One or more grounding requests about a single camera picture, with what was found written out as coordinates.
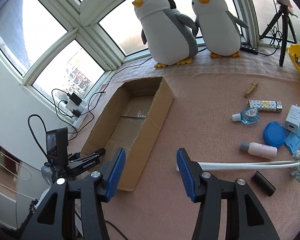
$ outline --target black tube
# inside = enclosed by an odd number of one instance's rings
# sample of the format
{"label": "black tube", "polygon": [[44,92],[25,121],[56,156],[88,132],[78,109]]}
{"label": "black tube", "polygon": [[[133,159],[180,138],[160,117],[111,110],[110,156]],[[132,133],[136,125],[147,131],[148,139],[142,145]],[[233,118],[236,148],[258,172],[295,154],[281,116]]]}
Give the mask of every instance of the black tube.
{"label": "black tube", "polygon": [[256,171],[251,179],[259,185],[269,197],[275,192],[275,187],[259,171]]}

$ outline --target silver screw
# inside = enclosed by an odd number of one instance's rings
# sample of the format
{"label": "silver screw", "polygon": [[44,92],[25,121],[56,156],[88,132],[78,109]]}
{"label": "silver screw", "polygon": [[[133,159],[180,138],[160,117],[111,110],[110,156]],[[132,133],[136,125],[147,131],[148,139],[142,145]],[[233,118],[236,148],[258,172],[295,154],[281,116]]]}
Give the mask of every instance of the silver screw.
{"label": "silver screw", "polygon": [[243,186],[246,184],[246,181],[244,179],[237,179],[237,183]]}
{"label": "silver screw", "polygon": [[208,179],[211,177],[211,174],[209,172],[205,171],[201,174],[201,176],[204,177],[205,179]]}
{"label": "silver screw", "polygon": [[94,171],[94,172],[91,173],[91,177],[97,178],[97,177],[100,176],[100,174],[101,174],[101,173],[100,173],[99,171]]}
{"label": "silver screw", "polygon": [[64,178],[60,178],[60,179],[57,180],[57,184],[58,184],[58,185],[62,185],[62,184],[64,184],[65,182],[66,182],[66,179],[64,179]]}

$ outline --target white lotion bottle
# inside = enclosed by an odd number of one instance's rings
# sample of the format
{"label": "white lotion bottle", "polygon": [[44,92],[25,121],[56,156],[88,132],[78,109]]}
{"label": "white lotion bottle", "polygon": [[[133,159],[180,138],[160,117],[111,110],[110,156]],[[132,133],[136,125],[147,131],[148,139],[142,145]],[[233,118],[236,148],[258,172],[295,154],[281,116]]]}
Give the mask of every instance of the white lotion bottle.
{"label": "white lotion bottle", "polygon": [[241,142],[240,150],[248,152],[251,155],[263,157],[267,159],[274,159],[277,156],[277,148],[260,143]]}

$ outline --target orange foot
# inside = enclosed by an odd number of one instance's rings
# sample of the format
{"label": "orange foot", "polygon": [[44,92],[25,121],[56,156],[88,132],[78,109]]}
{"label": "orange foot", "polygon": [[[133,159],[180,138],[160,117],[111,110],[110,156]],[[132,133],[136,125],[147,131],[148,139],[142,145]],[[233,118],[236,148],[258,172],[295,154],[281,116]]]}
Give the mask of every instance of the orange foot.
{"label": "orange foot", "polygon": [[222,57],[221,55],[218,55],[218,54],[215,54],[215,53],[210,53],[210,55],[209,55],[209,57],[214,57],[214,58],[216,58],[216,57]]}
{"label": "orange foot", "polygon": [[165,64],[161,64],[161,63],[157,63],[154,65],[155,68],[159,68],[159,67],[166,67],[167,65]]}
{"label": "orange foot", "polygon": [[236,53],[230,55],[230,57],[240,57],[240,53],[237,51]]}
{"label": "orange foot", "polygon": [[180,61],[178,61],[177,63],[176,63],[176,65],[180,65],[180,64],[182,64],[182,65],[184,65],[184,64],[191,64],[191,62],[192,62],[192,57],[187,57],[187,58],[185,58],[185,59],[183,59],[183,60],[180,60]]}

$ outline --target blue liquid bottle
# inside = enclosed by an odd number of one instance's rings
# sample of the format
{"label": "blue liquid bottle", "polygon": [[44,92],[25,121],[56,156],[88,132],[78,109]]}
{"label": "blue liquid bottle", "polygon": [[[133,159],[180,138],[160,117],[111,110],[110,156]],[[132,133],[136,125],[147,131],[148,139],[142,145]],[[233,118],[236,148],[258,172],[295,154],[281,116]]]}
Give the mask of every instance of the blue liquid bottle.
{"label": "blue liquid bottle", "polygon": [[241,121],[243,123],[252,124],[259,121],[259,113],[256,108],[246,108],[240,114],[233,114],[232,121]]}

